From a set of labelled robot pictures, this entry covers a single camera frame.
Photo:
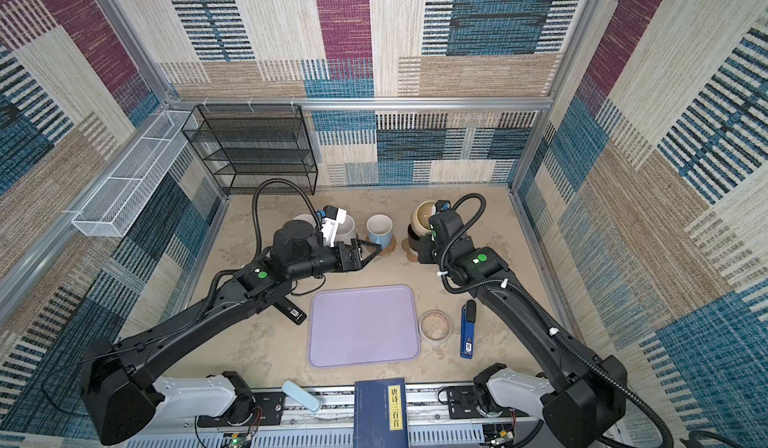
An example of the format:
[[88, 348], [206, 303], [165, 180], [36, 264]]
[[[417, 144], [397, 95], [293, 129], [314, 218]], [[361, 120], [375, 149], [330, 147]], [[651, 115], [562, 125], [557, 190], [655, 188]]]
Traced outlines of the white ceramic mug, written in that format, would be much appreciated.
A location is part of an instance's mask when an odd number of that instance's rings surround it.
[[344, 221], [337, 227], [335, 240], [351, 245], [352, 240], [356, 237], [357, 233], [355, 220], [351, 215], [347, 214]]

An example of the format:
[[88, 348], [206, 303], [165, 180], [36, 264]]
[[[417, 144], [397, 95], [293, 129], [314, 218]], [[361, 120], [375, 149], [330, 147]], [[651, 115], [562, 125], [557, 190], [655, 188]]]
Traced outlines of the brown flower-shaped coaster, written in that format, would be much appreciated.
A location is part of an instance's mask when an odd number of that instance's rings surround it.
[[418, 253], [411, 249], [408, 240], [404, 240], [401, 243], [401, 247], [404, 250], [404, 252], [406, 254], [406, 257], [407, 257], [409, 262], [412, 262], [412, 263], [417, 263], [418, 262]]

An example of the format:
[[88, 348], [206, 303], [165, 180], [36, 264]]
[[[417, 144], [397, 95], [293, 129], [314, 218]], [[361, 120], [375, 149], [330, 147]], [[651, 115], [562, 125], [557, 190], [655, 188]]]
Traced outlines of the white mug blue handle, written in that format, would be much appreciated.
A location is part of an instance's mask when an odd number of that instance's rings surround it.
[[375, 214], [366, 222], [368, 240], [386, 251], [393, 240], [393, 221], [385, 214]]

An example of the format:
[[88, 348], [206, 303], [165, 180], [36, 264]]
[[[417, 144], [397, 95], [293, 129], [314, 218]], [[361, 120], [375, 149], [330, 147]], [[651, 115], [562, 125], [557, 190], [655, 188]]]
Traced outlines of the beige ceramic mug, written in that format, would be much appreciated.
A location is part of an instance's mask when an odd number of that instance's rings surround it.
[[436, 213], [435, 200], [421, 202], [411, 213], [410, 226], [421, 237], [430, 233], [429, 218]]

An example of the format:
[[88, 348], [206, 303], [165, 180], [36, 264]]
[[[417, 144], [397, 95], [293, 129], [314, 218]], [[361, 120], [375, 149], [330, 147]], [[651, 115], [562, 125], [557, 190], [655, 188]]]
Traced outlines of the woven rattan round coaster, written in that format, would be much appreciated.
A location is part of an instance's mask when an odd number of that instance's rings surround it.
[[381, 245], [382, 250], [380, 252], [380, 256], [388, 256], [391, 253], [393, 253], [396, 248], [396, 243], [397, 243], [396, 237], [392, 236], [389, 240], [388, 245], [384, 245], [384, 244]]

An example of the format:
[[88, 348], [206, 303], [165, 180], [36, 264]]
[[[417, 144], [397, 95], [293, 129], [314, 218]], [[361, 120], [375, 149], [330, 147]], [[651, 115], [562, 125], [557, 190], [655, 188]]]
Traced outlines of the white mug purple outside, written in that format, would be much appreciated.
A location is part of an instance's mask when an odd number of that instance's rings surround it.
[[316, 225], [315, 218], [312, 215], [306, 214], [306, 213], [299, 214], [299, 215], [295, 216], [294, 220], [305, 221], [305, 222], [309, 223], [312, 226]]

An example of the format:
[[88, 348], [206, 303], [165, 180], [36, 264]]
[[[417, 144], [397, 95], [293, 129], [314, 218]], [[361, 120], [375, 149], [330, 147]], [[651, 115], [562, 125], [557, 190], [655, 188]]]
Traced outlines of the black mug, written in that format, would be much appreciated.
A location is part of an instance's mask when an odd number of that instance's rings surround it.
[[413, 228], [412, 224], [408, 225], [407, 231], [408, 231], [408, 246], [412, 251], [418, 253], [423, 248], [424, 242], [427, 240], [427, 238], [425, 235], [419, 234]]

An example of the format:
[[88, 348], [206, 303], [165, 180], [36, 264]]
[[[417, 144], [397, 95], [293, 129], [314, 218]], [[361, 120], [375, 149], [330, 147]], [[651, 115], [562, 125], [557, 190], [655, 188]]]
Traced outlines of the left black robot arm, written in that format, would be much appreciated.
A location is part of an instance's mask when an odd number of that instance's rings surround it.
[[294, 282], [360, 271], [381, 253], [357, 238], [326, 243], [322, 224], [335, 211], [312, 209], [312, 222], [285, 223], [270, 246], [259, 244], [248, 264], [218, 272], [205, 298], [166, 321], [118, 343], [92, 342], [83, 353], [80, 397], [99, 441], [116, 445], [147, 426], [166, 399], [155, 381], [230, 326], [271, 306], [301, 324], [304, 313], [288, 299]]

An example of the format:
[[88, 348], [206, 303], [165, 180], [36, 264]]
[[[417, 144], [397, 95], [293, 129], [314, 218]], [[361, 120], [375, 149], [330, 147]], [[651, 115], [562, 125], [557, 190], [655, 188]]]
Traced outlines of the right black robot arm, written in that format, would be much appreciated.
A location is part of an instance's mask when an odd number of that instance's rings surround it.
[[[462, 220], [458, 208], [471, 198], [475, 214]], [[474, 246], [468, 230], [486, 208], [483, 195], [464, 195], [456, 202], [434, 203], [429, 232], [417, 248], [422, 264], [434, 264], [451, 294], [468, 293], [496, 314], [533, 355], [550, 383], [526, 413], [539, 418], [565, 447], [609, 447], [617, 441], [605, 433], [632, 403], [658, 430], [663, 447], [674, 444], [662, 418], [628, 386], [625, 366], [614, 356], [600, 357], [573, 337], [523, 287], [509, 264], [492, 248]]]

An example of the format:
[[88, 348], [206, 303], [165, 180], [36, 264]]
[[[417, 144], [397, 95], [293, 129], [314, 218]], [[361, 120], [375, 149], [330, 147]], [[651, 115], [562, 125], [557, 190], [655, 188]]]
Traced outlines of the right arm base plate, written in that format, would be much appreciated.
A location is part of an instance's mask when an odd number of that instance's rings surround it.
[[437, 401], [446, 406], [451, 419], [528, 417], [524, 411], [500, 407], [486, 388], [449, 385], [438, 390]]

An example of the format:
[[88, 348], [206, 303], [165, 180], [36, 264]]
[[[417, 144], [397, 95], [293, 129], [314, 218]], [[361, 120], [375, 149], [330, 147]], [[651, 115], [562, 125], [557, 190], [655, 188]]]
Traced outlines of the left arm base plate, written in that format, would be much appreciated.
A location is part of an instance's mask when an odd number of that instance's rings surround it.
[[198, 428], [254, 428], [259, 426], [277, 426], [283, 413], [285, 394], [280, 391], [252, 392], [238, 396], [233, 405], [217, 417], [200, 416]]

